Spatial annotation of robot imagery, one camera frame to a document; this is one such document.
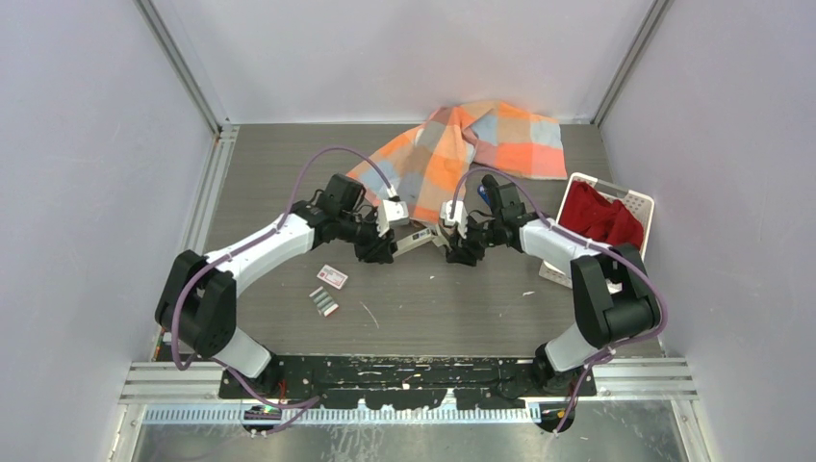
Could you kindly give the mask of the black beige stapler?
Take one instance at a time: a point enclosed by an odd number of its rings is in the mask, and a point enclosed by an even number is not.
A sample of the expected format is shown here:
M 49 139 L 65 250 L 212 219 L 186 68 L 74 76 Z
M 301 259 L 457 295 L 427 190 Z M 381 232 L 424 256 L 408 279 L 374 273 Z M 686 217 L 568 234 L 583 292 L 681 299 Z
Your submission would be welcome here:
M 396 258 L 425 244 L 434 244 L 436 247 L 442 248 L 446 246 L 447 240 L 438 226 L 424 227 L 422 230 L 396 241 L 393 256 Z

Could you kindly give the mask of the staple box tray with staples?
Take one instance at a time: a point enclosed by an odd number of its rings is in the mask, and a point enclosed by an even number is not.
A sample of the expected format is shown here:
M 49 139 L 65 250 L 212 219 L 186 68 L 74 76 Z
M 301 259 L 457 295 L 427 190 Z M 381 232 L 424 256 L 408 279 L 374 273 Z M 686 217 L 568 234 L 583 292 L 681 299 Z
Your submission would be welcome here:
M 309 298 L 316 305 L 318 312 L 325 318 L 336 312 L 340 306 L 331 294 L 324 288 L 319 287 L 309 294 Z

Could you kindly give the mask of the blue stapler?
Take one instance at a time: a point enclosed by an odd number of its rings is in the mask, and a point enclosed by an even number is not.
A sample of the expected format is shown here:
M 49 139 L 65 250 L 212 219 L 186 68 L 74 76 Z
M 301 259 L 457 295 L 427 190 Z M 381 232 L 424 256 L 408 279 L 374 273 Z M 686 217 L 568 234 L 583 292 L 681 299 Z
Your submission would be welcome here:
M 477 193 L 491 210 L 494 209 L 493 191 L 497 186 L 498 182 L 496 178 L 492 174 L 486 174 L 482 177 L 477 187 Z

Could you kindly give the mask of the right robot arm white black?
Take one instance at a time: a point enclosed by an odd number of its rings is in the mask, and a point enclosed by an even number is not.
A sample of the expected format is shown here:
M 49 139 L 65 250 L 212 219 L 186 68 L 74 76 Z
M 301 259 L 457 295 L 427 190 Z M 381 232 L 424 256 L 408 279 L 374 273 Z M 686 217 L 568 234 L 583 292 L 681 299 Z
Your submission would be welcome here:
M 446 260 L 475 266 L 487 249 L 507 246 L 550 264 L 571 284 L 574 323 L 540 345 L 531 363 L 531 380 L 541 392 L 560 394 L 576 372 L 660 326 L 661 306 L 634 245 L 597 243 L 529 212 L 517 187 L 501 185 L 492 175 L 483 178 L 482 187 L 490 208 L 482 221 L 461 200 L 441 207 L 440 219 L 452 230 Z

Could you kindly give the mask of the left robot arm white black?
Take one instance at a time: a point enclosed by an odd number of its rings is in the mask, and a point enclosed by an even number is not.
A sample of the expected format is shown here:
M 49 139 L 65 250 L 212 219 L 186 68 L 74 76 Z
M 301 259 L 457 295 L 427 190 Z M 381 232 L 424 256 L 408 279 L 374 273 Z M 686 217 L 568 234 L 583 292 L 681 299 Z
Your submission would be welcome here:
M 390 264 L 394 229 L 407 222 L 407 206 L 388 189 L 387 198 L 362 215 L 365 192 L 360 182 L 335 174 L 312 199 L 296 201 L 241 241 L 207 255 L 180 253 L 155 311 L 157 324 L 195 354 L 243 375 L 243 385 L 255 396 L 271 396 L 282 368 L 273 352 L 239 328 L 238 298 L 261 276 L 334 240 L 353 244 L 361 262 Z

